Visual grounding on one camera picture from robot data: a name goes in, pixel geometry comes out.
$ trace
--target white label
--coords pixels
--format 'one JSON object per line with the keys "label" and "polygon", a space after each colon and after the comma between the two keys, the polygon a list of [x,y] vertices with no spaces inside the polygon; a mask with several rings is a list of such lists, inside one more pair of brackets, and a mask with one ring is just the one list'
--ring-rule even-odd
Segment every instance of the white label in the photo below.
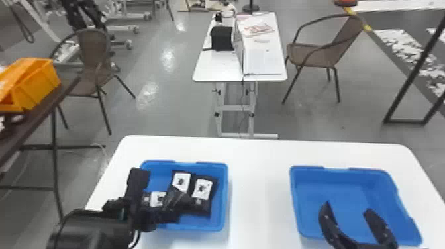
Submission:
{"label": "white label", "polygon": [[204,179],[196,180],[195,190],[191,195],[193,198],[200,198],[208,200],[210,196],[210,190],[212,190],[213,182]]}
{"label": "white label", "polygon": [[166,192],[153,191],[150,196],[150,207],[161,207],[165,196]]}
{"label": "white label", "polygon": [[190,173],[175,173],[173,176],[172,185],[179,189],[181,192],[187,193],[190,185]]}

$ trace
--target wicker chair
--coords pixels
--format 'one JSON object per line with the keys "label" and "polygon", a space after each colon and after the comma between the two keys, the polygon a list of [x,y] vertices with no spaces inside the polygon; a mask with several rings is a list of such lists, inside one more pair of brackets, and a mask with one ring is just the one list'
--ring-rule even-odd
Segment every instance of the wicker chair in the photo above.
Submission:
{"label": "wicker chair", "polygon": [[[348,17],[348,20],[344,23],[343,27],[340,29],[340,32],[338,32],[337,36],[331,43],[322,46],[296,43],[299,33],[306,26],[338,17]],[[330,69],[334,71],[337,101],[340,102],[340,86],[338,84],[338,74],[335,65],[341,59],[341,57],[343,57],[344,53],[355,41],[357,36],[361,33],[363,25],[364,23],[362,22],[361,18],[357,17],[356,15],[337,14],[321,17],[300,26],[300,28],[298,28],[297,30],[297,33],[295,34],[293,42],[287,45],[287,57],[285,59],[285,63],[290,60],[291,63],[295,65],[295,67],[297,68],[297,73],[293,78],[292,83],[289,86],[289,89],[287,90],[287,93],[284,96],[281,104],[284,104],[286,102],[289,94],[292,91],[293,85],[295,85],[295,82],[297,81],[301,70],[305,66],[326,68],[328,81],[330,81]]]}
{"label": "wicker chair", "polygon": [[[103,119],[105,120],[105,125],[107,126],[108,134],[111,135],[110,124],[101,96],[102,94],[106,95],[106,93],[102,90],[102,87],[111,79],[115,78],[134,99],[136,96],[111,67],[111,42],[108,34],[102,30],[88,28],[70,34],[59,42],[59,44],[52,51],[50,58],[54,57],[55,53],[59,50],[63,43],[69,39],[72,39],[73,37],[76,37],[77,41],[79,42],[81,60],[84,68],[81,73],[80,82],[69,94],[69,96],[98,99]],[[65,128],[68,128],[65,116],[60,106],[58,107],[58,111]]]}

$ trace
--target white folding table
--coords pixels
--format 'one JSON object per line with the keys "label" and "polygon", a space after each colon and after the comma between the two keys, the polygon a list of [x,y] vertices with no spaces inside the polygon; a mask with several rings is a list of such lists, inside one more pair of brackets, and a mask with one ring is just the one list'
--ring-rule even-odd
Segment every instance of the white folding table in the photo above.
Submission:
{"label": "white folding table", "polygon": [[222,231],[155,230],[142,234],[138,249],[332,249],[297,230],[289,169],[301,164],[387,171],[422,235],[419,248],[445,248],[445,204],[413,153],[402,145],[128,136],[121,140],[86,209],[99,210],[108,199],[123,196],[131,167],[144,160],[224,162],[229,200]]}
{"label": "white folding table", "polygon": [[[203,44],[203,51],[201,51],[198,62],[193,73],[193,81],[212,83],[214,85],[213,92],[215,93],[215,110],[214,117],[217,124],[217,134],[219,137],[229,138],[278,138],[277,134],[254,134],[254,118],[255,105],[258,96],[259,82],[281,82],[287,80],[287,72],[284,64],[283,49],[281,47],[281,39],[277,25],[277,18],[275,13],[262,13],[261,18],[265,23],[270,25],[275,32],[269,34],[262,34],[252,38],[243,38],[245,47],[258,47],[261,49],[268,49],[276,54],[279,58],[280,72],[273,75],[243,75],[240,62],[235,51],[217,52],[210,50],[211,37],[210,31],[216,25],[214,19],[210,22],[207,35]],[[223,19],[222,22],[226,26],[234,26],[234,18]],[[256,42],[256,40],[267,40],[267,43]],[[247,95],[249,104],[243,105],[226,105],[224,103],[227,83],[240,83],[244,77],[246,83]],[[249,112],[248,119],[248,133],[225,133],[222,132],[223,111],[247,111]]]}

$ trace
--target orange crate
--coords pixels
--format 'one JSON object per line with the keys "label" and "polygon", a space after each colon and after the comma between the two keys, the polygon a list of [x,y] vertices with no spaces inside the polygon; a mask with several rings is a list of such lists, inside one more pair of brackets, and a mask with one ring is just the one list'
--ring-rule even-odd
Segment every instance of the orange crate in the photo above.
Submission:
{"label": "orange crate", "polygon": [[17,60],[0,74],[2,81],[6,87],[0,87],[0,111],[13,112],[31,110],[60,84],[52,60],[40,58]]}

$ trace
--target blue plastic bin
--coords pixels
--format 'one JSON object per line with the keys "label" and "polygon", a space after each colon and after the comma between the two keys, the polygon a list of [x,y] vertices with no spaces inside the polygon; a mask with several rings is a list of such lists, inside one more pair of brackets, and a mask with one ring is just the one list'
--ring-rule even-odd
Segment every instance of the blue plastic bin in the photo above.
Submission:
{"label": "blue plastic bin", "polygon": [[418,246],[422,242],[387,172],[293,166],[289,173],[298,231],[304,237],[324,240],[318,213],[329,201],[340,229],[358,242],[377,243],[363,217],[367,208],[385,219],[400,245]]}
{"label": "blue plastic bin", "polygon": [[209,175],[218,179],[217,191],[213,195],[211,216],[182,215],[179,223],[159,224],[158,228],[168,230],[199,230],[218,232],[223,229],[226,219],[228,168],[226,164],[215,162],[183,163],[175,161],[147,160],[140,166],[150,170],[150,182],[145,189],[151,191],[166,191],[172,182],[172,170],[185,170],[200,175]]}

